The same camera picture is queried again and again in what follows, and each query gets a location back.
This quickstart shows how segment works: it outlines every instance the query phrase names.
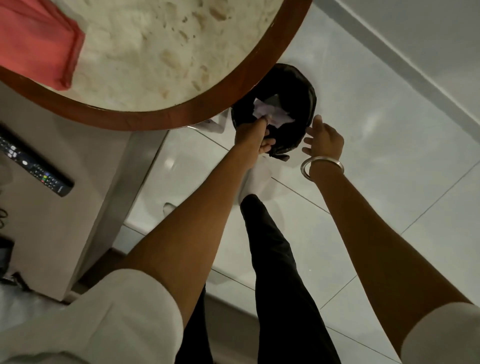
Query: white sleeve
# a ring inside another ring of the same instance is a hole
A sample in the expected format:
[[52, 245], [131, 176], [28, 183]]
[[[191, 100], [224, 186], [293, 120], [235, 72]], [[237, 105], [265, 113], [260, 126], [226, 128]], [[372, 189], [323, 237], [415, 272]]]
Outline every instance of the white sleeve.
[[449, 303], [418, 322], [402, 345], [404, 364], [480, 363], [480, 308]]
[[183, 321], [170, 293], [145, 273], [114, 271], [67, 308], [0, 334], [0, 362], [68, 353], [97, 363], [173, 364]]

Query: black remote control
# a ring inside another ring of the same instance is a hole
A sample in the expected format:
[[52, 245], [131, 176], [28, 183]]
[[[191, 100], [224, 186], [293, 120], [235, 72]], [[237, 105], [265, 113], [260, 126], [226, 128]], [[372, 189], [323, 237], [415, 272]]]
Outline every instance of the black remote control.
[[0, 124], [0, 151], [57, 195], [64, 197], [73, 182]]

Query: pink fabric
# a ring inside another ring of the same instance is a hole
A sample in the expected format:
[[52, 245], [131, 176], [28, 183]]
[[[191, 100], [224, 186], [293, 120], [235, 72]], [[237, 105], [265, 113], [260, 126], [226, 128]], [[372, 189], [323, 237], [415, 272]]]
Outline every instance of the pink fabric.
[[0, 0], [0, 65], [67, 90], [85, 34], [50, 0]]

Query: bracelet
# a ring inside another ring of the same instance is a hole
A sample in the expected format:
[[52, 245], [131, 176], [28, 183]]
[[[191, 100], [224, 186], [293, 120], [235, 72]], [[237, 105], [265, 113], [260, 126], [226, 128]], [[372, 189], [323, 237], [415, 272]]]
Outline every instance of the bracelet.
[[310, 163], [315, 162], [316, 160], [326, 160], [327, 162], [335, 163], [337, 166], [340, 167], [340, 169], [342, 170], [342, 173], [345, 173], [345, 168], [343, 167], [343, 164], [336, 159], [333, 159], [330, 157], [311, 157], [311, 158], [308, 158], [306, 161], [304, 161], [300, 167], [301, 173], [309, 181], [311, 181], [312, 179], [310, 178], [308, 173], [305, 171], [305, 167], [308, 166]]

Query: foot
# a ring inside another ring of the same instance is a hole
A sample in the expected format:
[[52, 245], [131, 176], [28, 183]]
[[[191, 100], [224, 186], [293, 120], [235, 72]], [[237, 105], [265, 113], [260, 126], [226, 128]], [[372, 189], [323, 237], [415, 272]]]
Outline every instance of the foot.
[[166, 204], [163, 205], [163, 217], [166, 218], [168, 215], [170, 215], [173, 210], [175, 210], [177, 207], [175, 205], [172, 205], [170, 202], [167, 202]]
[[250, 194], [259, 195], [265, 189], [272, 177], [267, 159], [259, 156], [255, 165], [247, 172], [245, 184], [239, 194], [239, 204]]

